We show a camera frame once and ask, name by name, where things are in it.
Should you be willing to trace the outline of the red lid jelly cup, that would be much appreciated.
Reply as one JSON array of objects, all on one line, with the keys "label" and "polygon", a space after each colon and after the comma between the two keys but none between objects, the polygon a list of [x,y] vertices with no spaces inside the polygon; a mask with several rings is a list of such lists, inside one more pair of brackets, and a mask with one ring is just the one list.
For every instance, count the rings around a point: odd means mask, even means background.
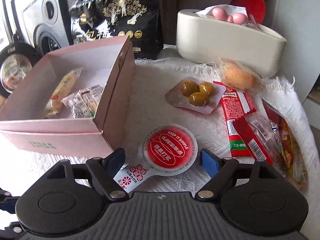
[{"label": "red lid jelly cup", "polygon": [[176,124],[162,126],[147,135],[138,147],[136,158],[113,179],[130,193],[150,177],[185,172],[195,162],[197,153],[197,141],[188,129]]}]

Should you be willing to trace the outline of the green plums vacuum pack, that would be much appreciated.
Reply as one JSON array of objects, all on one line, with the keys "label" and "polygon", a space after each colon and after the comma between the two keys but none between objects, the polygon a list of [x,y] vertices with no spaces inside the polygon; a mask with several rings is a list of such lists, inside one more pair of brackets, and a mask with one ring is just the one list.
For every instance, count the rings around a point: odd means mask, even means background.
[{"label": "green plums vacuum pack", "polygon": [[226,87],[219,83],[188,77],[169,90],[165,99],[173,107],[208,115],[216,109],[225,91]]}]

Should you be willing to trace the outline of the red clear snack packet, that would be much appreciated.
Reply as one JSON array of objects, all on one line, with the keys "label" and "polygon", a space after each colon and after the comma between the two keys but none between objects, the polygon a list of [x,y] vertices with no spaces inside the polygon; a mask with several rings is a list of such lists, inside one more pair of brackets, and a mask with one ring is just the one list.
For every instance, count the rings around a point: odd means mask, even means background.
[{"label": "red clear snack packet", "polygon": [[272,127],[260,113],[250,111],[234,120],[233,126],[255,160],[266,161],[278,168],[284,167],[284,159]]}]

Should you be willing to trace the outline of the red green sachet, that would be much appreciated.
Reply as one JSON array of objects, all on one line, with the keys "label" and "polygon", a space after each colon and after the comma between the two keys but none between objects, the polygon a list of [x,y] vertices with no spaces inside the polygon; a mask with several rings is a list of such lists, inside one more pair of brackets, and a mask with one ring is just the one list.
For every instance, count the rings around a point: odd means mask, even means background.
[{"label": "red green sachet", "polygon": [[214,84],[222,85],[226,89],[220,101],[227,125],[231,156],[250,157],[245,143],[233,126],[233,121],[255,111],[253,99],[248,93],[229,88],[221,82],[214,81]]}]

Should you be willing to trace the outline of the grey white snack packet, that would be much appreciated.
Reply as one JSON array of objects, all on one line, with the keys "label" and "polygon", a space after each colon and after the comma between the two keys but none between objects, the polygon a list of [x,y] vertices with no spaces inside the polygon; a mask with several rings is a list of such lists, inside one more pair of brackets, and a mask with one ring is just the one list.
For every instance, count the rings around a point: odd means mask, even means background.
[{"label": "grey white snack packet", "polygon": [[81,89],[63,98],[62,103],[71,111],[73,118],[92,118],[97,111],[103,90],[101,85]]}]

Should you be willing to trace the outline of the pink cardboard box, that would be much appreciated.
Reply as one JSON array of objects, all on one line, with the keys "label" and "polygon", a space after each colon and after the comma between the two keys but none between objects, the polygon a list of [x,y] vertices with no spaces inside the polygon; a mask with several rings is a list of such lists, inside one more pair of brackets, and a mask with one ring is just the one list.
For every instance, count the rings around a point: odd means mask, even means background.
[{"label": "pink cardboard box", "polygon": [[47,54],[1,106],[1,153],[108,156],[123,140],[134,72],[127,36]]}]

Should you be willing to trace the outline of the spicy snack bag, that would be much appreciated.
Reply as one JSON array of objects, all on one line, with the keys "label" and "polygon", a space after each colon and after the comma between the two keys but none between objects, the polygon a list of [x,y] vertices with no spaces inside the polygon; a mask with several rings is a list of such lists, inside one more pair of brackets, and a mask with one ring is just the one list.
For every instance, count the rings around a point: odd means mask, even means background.
[{"label": "spicy snack bag", "polygon": [[279,142],[280,153],[289,173],[289,180],[297,189],[306,190],[309,182],[308,172],[298,141],[281,113],[264,99],[262,99],[262,104],[274,136]]}]

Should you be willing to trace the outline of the yellow biscuit packet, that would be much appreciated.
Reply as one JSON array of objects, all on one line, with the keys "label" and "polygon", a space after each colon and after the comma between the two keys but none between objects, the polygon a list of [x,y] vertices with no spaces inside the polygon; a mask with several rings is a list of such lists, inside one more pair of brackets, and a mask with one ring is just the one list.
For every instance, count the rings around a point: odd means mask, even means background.
[{"label": "yellow biscuit packet", "polygon": [[46,104],[44,109],[44,117],[51,118],[54,115],[57,115],[62,108],[62,100],[68,96],[76,84],[82,68],[74,69],[66,74],[52,93],[49,101]]}]

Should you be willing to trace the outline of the wrapped orange bun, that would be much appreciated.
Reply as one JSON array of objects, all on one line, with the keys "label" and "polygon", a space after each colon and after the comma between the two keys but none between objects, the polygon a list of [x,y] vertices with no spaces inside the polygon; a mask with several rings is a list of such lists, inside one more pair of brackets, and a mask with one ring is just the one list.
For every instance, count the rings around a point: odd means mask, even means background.
[{"label": "wrapped orange bun", "polygon": [[219,61],[221,81],[228,87],[255,93],[264,89],[260,76],[242,63],[221,57]]}]

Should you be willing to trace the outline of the cream tissue box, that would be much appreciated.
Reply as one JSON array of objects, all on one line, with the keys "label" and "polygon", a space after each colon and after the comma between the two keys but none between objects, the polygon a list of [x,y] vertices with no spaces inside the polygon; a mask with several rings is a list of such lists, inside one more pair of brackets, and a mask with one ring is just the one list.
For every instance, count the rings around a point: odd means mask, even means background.
[{"label": "cream tissue box", "polygon": [[257,24],[246,27],[198,15],[184,9],[177,14],[176,46],[181,57],[196,63],[225,58],[240,62],[260,77],[279,70],[287,40],[276,31]]}]

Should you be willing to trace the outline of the round glass lid appliance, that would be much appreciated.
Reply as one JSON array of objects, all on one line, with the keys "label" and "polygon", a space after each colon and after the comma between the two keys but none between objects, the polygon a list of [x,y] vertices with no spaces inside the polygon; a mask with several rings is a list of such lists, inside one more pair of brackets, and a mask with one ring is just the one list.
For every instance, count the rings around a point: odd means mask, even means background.
[{"label": "round glass lid appliance", "polygon": [[13,42],[1,50],[1,96],[8,98],[18,84],[41,59],[31,45],[21,41],[17,33]]}]

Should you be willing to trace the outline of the pink tissue box ornament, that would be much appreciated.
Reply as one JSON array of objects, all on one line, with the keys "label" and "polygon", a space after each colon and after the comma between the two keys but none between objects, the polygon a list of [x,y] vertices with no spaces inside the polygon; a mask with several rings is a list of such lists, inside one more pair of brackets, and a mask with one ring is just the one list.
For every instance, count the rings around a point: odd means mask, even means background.
[{"label": "pink tissue box ornament", "polygon": [[226,22],[235,23],[238,25],[243,25],[247,22],[247,16],[245,14],[236,12],[234,14],[229,15],[222,8],[213,8],[212,15],[220,21],[226,21]]}]

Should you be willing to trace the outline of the black plum snack bag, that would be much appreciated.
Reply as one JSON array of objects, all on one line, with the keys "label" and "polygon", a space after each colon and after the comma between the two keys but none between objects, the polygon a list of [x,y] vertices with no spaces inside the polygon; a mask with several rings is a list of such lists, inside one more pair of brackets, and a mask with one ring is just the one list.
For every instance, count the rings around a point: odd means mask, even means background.
[{"label": "black plum snack bag", "polygon": [[164,39],[158,0],[76,0],[69,6],[74,43],[128,36],[136,59],[157,59]]}]

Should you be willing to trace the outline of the red round object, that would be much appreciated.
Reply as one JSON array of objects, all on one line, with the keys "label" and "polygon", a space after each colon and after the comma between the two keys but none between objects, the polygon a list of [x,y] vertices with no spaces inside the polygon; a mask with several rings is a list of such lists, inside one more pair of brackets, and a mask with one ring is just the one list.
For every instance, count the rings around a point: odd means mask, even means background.
[{"label": "red round object", "polygon": [[264,0],[231,0],[231,5],[245,7],[248,18],[250,18],[250,15],[253,15],[257,23],[263,23],[266,15],[266,4]]}]

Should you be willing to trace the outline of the white speaker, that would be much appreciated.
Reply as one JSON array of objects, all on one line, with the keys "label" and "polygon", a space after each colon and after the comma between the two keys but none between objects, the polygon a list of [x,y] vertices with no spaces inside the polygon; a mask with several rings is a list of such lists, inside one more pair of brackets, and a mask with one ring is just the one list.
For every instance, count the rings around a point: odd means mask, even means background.
[{"label": "white speaker", "polygon": [[1,0],[1,49],[18,39],[41,55],[69,46],[67,0]]}]

